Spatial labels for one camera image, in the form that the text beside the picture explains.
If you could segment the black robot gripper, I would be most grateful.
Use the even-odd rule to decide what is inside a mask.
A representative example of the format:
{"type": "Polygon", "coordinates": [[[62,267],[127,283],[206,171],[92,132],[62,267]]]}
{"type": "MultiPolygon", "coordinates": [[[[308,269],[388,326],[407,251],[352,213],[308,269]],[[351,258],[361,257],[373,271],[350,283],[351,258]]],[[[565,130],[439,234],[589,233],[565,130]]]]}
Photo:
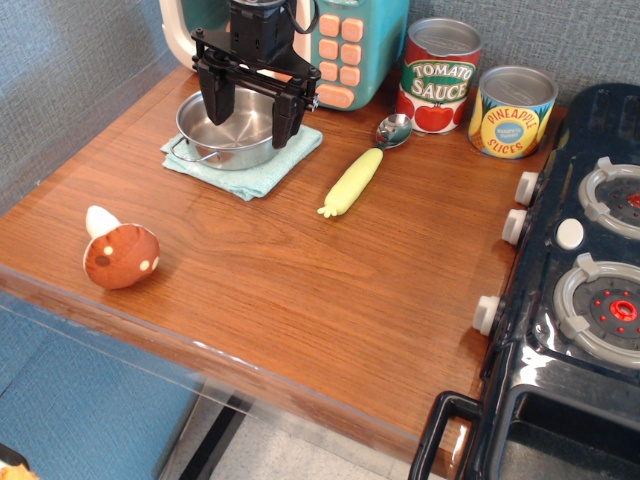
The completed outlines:
{"type": "Polygon", "coordinates": [[[320,71],[293,47],[297,34],[308,35],[317,27],[318,3],[313,3],[306,27],[297,21],[295,1],[232,1],[229,13],[228,32],[202,27],[191,32],[196,45],[193,68],[208,118],[214,125],[229,119],[236,87],[276,98],[272,145],[284,148],[298,133],[305,110],[318,106],[320,71]]]}

